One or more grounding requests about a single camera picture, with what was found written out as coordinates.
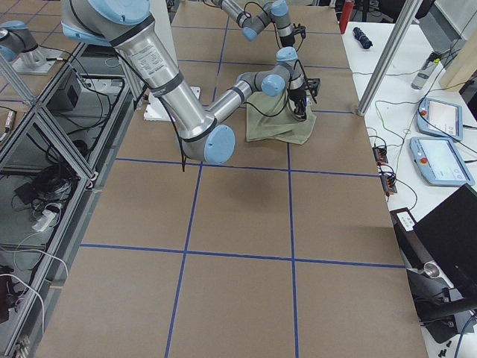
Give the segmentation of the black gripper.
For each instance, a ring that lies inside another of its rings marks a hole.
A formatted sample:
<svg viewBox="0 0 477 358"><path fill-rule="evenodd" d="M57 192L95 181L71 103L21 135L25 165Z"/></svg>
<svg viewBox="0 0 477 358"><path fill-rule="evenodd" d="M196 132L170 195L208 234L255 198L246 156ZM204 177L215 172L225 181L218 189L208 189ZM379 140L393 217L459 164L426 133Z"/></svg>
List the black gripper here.
<svg viewBox="0 0 477 358"><path fill-rule="evenodd" d="M294 107L292 116L295 120L307 119L307 99L306 89L300 87L288 91L289 98L293 101Z"/></svg>
<svg viewBox="0 0 477 358"><path fill-rule="evenodd" d="M293 47L295 44L294 32L291 32L290 34L279 33L279 40L283 48Z"/></svg>

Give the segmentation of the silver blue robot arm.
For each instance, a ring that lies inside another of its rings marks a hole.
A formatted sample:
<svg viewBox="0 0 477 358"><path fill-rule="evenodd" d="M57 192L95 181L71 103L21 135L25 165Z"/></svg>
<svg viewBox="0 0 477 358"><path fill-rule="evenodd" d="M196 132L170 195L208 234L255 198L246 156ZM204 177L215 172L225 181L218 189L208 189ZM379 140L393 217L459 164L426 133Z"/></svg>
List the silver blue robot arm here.
<svg viewBox="0 0 477 358"><path fill-rule="evenodd" d="M183 159L214 164L229 160L236 138L223 122L255 92L270 97L284 95L286 104L294 104L294 117L306 120L306 94L310 89L294 48L295 37L304 37L306 29L292 24L285 1L264 4L257 16L235 1L213 2L236 21L249 41L269 24L274 25L282 48L271 70L240 75L236 84L208 107L199 102L157 36L149 1L62 1L61 5L63 33L68 38L110 46L123 53L131 69L165 108Z"/></svg>
<svg viewBox="0 0 477 358"><path fill-rule="evenodd" d="M294 47L296 36L306 38L306 27L291 21L286 1L269 1L259 4L247 1L244 5L236 1L202 1L206 6L224 11L240 27L244 37L252 42L269 25L273 27L278 48Z"/></svg>

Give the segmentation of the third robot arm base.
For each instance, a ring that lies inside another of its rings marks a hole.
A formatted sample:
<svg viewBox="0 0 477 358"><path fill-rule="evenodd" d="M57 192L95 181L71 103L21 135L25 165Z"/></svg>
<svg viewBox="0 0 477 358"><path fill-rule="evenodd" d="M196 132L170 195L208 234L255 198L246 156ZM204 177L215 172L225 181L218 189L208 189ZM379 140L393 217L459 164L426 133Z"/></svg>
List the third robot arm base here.
<svg viewBox="0 0 477 358"><path fill-rule="evenodd" d="M28 26L19 20L1 23L1 55L19 74L44 75L64 60L61 50L41 48Z"/></svg>

